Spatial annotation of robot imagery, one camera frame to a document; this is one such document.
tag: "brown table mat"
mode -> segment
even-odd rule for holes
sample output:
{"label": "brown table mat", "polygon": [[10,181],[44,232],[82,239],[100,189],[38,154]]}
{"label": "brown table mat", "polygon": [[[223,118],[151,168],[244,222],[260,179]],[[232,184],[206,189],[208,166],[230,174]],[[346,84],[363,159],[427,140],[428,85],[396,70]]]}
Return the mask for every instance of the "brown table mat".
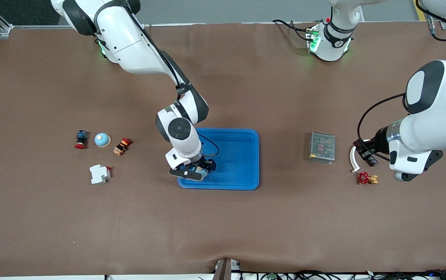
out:
{"label": "brown table mat", "polygon": [[[198,126],[259,133],[259,188],[182,189],[168,174],[154,125],[175,99],[168,76],[129,74],[73,30],[12,30],[0,41],[0,276],[203,273],[222,257],[248,271],[446,269],[446,151],[411,183],[361,161],[377,186],[357,185],[348,157],[362,113],[446,59],[425,22],[361,23],[333,63],[272,24],[151,32],[208,101]],[[405,115],[383,104],[362,135]],[[75,149],[80,129],[111,146]],[[335,163],[305,160],[308,131],[337,137]],[[122,137],[134,144],[116,156]],[[90,184],[96,164],[113,167],[109,183]]]}

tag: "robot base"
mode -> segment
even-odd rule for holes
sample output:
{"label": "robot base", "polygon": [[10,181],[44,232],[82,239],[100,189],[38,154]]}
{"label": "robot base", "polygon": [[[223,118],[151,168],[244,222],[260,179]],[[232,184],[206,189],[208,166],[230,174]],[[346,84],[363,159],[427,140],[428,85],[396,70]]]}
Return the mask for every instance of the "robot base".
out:
{"label": "robot base", "polygon": [[325,23],[321,22],[307,29],[306,38],[312,40],[311,42],[308,42],[308,52],[315,54],[321,60],[329,62],[335,61],[340,59],[340,57],[347,51],[351,39],[349,39],[344,46],[334,48],[325,37],[325,26]]}

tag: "blue plastic tray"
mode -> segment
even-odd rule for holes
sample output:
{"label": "blue plastic tray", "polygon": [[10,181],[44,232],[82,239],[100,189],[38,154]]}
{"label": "blue plastic tray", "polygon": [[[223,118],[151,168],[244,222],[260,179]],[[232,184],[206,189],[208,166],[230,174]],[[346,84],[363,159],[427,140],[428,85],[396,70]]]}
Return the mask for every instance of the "blue plastic tray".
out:
{"label": "blue plastic tray", "polygon": [[[253,129],[208,129],[197,131],[215,142],[220,152],[209,157],[216,161],[213,171],[200,182],[178,178],[178,184],[191,189],[253,190],[259,186],[259,135]],[[216,153],[207,140],[204,154]]]}

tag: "small electrical component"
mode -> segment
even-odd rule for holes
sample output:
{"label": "small electrical component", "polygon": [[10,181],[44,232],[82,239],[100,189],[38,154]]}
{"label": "small electrical component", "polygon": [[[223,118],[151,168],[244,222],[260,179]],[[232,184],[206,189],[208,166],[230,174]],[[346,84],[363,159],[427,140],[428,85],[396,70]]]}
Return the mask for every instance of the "small electrical component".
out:
{"label": "small electrical component", "polygon": [[86,142],[88,141],[88,132],[80,130],[76,135],[77,142],[74,145],[76,149],[86,149]]}
{"label": "small electrical component", "polygon": [[109,166],[99,164],[90,167],[91,184],[102,185],[107,183],[106,180],[110,178],[110,170],[111,168]]}
{"label": "small electrical component", "polygon": [[319,34],[319,25],[307,28],[305,32],[306,38],[308,39],[308,51],[316,52],[319,44],[321,43],[321,36]]}
{"label": "small electrical component", "polygon": [[312,132],[309,160],[330,165],[335,160],[335,136],[327,133]]}
{"label": "small electrical component", "polygon": [[119,145],[114,148],[114,154],[121,156],[124,151],[128,150],[129,145],[131,144],[131,140],[128,138],[123,138]]}
{"label": "small electrical component", "polygon": [[359,139],[354,141],[353,145],[354,147],[356,147],[356,151],[361,156],[361,158],[363,158],[363,161],[365,161],[368,165],[373,167],[378,164],[377,159],[373,156],[373,151],[375,150],[374,140],[365,140],[365,146],[370,150],[367,150],[365,147],[363,147]]}
{"label": "small electrical component", "polygon": [[365,185],[365,184],[376,185],[376,184],[378,184],[378,176],[377,175],[370,176],[368,174],[368,172],[363,171],[363,172],[359,173],[358,182],[360,182],[363,185]]}
{"label": "small electrical component", "polygon": [[95,136],[95,144],[100,148],[110,144],[110,136],[107,133],[99,133]]}

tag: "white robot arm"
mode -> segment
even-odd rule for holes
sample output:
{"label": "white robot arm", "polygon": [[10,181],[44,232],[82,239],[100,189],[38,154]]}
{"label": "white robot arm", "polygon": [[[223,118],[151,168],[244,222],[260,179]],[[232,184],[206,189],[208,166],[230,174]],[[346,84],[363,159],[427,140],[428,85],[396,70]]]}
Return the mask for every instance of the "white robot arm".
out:
{"label": "white robot arm", "polygon": [[206,119],[209,107],[176,62],[159,50],[135,17],[139,0],[51,0],[55,11],[82,35],[95,36],[113,63],[133,74],[162,73],[176,84],[178,99],[157,113],[156,126],[173,145],[166,154],[177,177],[202,180],[215,170],[193,126]]}
{"label": "white robot arm", "polygon": [[371,166],[377,164],[373,152],[390,155],[390,168],[399,181],[411,181],[427,171],[446,149],[446,61],[435,60],[418,69],[408,81],[405,97],[409,115],[381,128],[373,139],[354,143]]}
{"label": "white robot arm", "polygon": [[360,19],[359,7],[386,0],[328,0],[332,6],[330,21],[321,21],[306,32],[308,49],[318,58],[335,61],[347,51],[351,35]]}

